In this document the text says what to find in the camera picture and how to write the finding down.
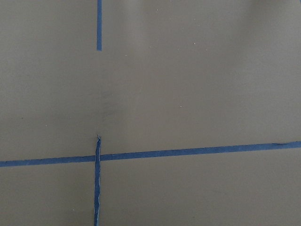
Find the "short blue tape strip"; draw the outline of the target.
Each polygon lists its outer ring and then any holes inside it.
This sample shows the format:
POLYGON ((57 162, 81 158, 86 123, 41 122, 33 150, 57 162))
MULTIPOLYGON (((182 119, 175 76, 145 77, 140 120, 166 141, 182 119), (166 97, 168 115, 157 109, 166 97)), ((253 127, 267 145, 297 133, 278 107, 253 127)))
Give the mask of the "short blue tape strip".
POLYGON ((97 1, 97 39, 96 47, 98 51, 102 50, 102 0, 97 1))

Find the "brown paper table cover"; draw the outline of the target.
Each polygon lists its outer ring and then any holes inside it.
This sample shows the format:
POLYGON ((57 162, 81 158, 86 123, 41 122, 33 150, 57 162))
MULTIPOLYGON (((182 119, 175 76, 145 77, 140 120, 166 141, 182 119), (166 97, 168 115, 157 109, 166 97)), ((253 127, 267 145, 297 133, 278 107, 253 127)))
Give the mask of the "brown paper table cover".
POLYGON ((0 3, 3 226, 298 226, 298 0, 0 3))

